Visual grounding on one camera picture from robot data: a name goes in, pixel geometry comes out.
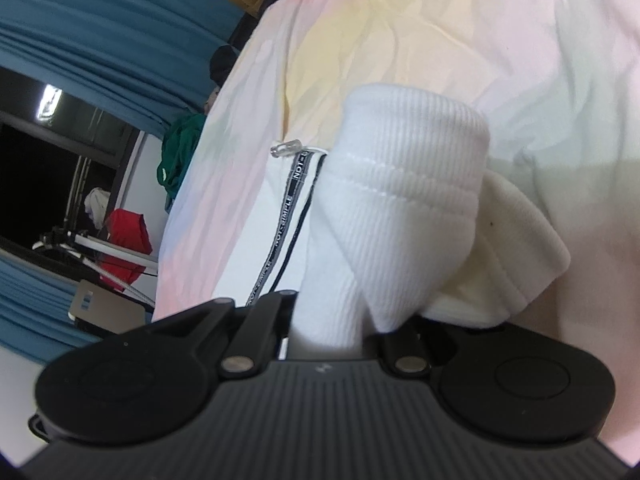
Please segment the white zip jacket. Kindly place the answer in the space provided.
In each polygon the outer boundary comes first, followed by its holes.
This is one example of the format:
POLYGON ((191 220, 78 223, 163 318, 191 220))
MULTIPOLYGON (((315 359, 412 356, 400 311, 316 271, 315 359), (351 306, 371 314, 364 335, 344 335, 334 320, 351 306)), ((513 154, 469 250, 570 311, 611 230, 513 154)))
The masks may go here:
POLYGON ((570 266, 550 221, 486 166, 471 107, 394 84, 346 99, 334 147, 274 160, 215 294, 297 299, 295 359, 351 359, 413 315, 487 328, 570 266))

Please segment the beige folding board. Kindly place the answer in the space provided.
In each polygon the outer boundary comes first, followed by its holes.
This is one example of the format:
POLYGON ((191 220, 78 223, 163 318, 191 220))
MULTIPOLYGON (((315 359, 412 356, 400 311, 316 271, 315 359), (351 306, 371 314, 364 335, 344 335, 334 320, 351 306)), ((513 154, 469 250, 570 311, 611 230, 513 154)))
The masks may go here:
POLYGON ((122 334, 146 323, 142 304, 100 285, 82 280, 67 311, 74 322, 84 322, 110 334, 122 334))

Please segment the left blue curtain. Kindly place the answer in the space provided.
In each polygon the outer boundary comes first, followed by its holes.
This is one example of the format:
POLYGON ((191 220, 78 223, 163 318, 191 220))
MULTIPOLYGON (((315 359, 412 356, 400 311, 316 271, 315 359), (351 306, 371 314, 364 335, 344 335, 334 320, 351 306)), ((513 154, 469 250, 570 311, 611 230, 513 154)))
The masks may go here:
POLYGON ((2 347, 47 364, 98 341, 68 315, 77 290, 74 282, 7 252, 1 254, 0 276, 2 347))

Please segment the blue curtain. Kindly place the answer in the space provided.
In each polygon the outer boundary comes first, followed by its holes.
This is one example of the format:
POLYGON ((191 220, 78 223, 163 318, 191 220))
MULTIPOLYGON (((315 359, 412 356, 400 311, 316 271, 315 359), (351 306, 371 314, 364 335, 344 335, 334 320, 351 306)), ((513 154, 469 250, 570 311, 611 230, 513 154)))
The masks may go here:
POLYGON ((68 315, 77 290, 74 282, 7 252, 1 254, 0 276, 2 347, 47 364, 98 341, 68 315))
POLYGON ((229 0, 1 0, 1 65, 161 136, 213 91, 229 0))

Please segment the metal drying rack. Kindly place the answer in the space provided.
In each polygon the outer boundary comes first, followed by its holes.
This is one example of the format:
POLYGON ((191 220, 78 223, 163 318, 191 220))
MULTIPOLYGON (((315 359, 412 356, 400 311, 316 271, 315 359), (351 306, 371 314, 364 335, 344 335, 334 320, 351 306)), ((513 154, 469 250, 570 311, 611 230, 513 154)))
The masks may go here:
POLYGON ((32 245, 34 252, 60 252, 81 263, 98 276, 99 285, 108 285, 141 302, 148 312, 155 308, 155 300, 134 284, 128 283, 105 266, 110 264, 122 271, 140 270, 140 276, 157 277, 157 261, 152 255, 122 247, 111 241, 108 218, 114 205, 110 192, 86 184, 92 160, 79 155, 65 206, 63 224, 43 234, 32 245))

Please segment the red cloth on rack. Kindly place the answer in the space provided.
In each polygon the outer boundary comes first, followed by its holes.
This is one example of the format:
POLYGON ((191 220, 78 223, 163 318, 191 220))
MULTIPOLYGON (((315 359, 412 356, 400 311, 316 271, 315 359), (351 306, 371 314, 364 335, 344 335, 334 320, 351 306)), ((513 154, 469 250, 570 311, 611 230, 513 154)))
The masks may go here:
MULTIPOLYGON (((109 243, 140 254, 152 254, 153 247, 142 214, 114 209, 106 219, 105 225, 109 243)), ((99 266, 128 285, 134 284, 144 271, 144 266, 113 256, 103 256, 99 266)))

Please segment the green sweatshirt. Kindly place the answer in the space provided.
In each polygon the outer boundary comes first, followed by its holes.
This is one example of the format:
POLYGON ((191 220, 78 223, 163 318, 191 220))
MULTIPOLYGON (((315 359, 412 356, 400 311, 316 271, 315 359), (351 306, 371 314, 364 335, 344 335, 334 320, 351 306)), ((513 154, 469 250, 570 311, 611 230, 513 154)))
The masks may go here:
POLYGON ((175 200, 180 190, 205 122, 206 116, 202 113, 184 114, 169 126, 163 136, 156 180, 165 190, 168 203, 175 200))

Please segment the pastel bed sheet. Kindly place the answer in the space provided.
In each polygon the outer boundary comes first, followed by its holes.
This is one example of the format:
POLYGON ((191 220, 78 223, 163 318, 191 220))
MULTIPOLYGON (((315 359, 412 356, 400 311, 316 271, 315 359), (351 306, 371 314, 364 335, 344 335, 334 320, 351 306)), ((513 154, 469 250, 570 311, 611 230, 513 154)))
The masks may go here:
POLYGON ((218 297, 268 164, 333 148, 347 97, 366 84, 446 96, 486 120, 487 168, 570 253, 509 320, 605 362, 617 393, 604 440, 638 460, 639 0, 277 1, 224 83, 169 214, 156 317, 218 297))

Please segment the right blue curtain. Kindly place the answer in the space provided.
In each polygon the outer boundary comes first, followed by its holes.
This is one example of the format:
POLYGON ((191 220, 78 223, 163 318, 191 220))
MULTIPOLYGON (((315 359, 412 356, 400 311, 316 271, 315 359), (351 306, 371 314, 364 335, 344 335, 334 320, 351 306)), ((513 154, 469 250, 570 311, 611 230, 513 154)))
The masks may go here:
POLYGON ((213 91, 229 0, 1 0, 1 65, 161 136, 213 91))

